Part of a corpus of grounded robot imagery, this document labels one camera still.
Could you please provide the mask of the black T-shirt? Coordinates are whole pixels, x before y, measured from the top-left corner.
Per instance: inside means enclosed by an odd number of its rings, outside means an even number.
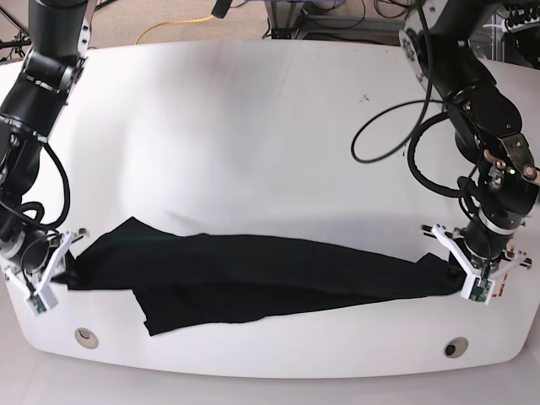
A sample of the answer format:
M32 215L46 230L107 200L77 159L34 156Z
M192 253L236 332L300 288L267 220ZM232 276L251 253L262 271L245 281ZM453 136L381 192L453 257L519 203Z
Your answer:
M268 235L177 236L128 219L68 263L75 291L129 290L152 336L212 323L447 296L465 275L428 253L415 262Z

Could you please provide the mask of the black tripod legs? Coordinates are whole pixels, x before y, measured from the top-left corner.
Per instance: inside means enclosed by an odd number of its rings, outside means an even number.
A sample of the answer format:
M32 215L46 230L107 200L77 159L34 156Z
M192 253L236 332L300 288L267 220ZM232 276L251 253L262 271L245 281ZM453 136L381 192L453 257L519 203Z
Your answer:
M12 39L1 40L1 64L23 60L31 46L28 28L4 6L1 7L1 16L16 30Z

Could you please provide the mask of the white power strip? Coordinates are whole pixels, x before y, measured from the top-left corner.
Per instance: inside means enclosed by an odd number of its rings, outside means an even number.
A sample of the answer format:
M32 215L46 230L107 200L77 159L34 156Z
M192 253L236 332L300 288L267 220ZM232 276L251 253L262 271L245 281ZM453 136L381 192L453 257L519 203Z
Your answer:
M509 8L504 18L503 28L516 33L539 26L539 7Z

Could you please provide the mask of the aluminium frame post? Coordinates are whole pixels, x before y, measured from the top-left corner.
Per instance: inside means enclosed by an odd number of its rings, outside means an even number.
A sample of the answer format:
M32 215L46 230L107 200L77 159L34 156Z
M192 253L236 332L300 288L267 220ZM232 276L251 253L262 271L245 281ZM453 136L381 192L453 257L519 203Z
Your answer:
M290 40L298 32L305 1L264 1L272 39Z

